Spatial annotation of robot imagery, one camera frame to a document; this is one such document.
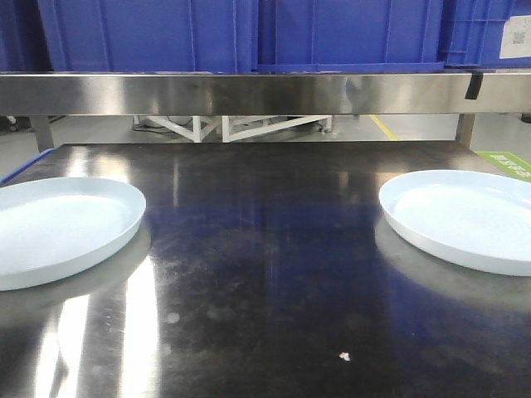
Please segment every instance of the table leg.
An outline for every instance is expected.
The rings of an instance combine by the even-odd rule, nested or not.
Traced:
[[[53,137],[51,136],[50,123],[47,116],[30,116],[33,132],[37,139],[37,147],[39,152],[54,148]]]
[[[457,122],[457,133],[455,140],[458,143],[470,148],[472,141],[472,130],[474,129],[475,114],[460,114]]]

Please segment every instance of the blue plastic crate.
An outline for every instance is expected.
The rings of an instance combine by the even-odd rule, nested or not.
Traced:
[[[50,70],[37,0],[0,1],[0,70]]]
[[[508,45],[502,51],[506,22],[511,17],[526,15],[531,26],[529,0],[445,0],[441,59],[448,66],[531,66],[531,31],[525,28],[507,31]]]
[[[443,0],[261,0],[260,71],[438,70]]]
[[[39,0],[39,6],[55,70],[247,73],[256,66],[257,0]]]

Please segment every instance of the oval plate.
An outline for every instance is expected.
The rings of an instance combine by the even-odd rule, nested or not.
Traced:
[[[131,240],[146,208],[123,182],[64,177],[0,189],[0,290],[46,284],[107,259]]]
[[[531,275],[531,184],[482,172],[410,172],[383,184],[380,203],[402,238],[472,269]]]

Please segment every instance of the debris speck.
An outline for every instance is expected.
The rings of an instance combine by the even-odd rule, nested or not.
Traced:
[[[350,355],[348,354],[348,352],[341,352],[339,354],[339,357],[346,362],[350,362]]]
[[[177,323],[181,320],[181,317],[178,313],[169,313],[166,316],[166,319],[164,319],[164,322],[166,323]]]

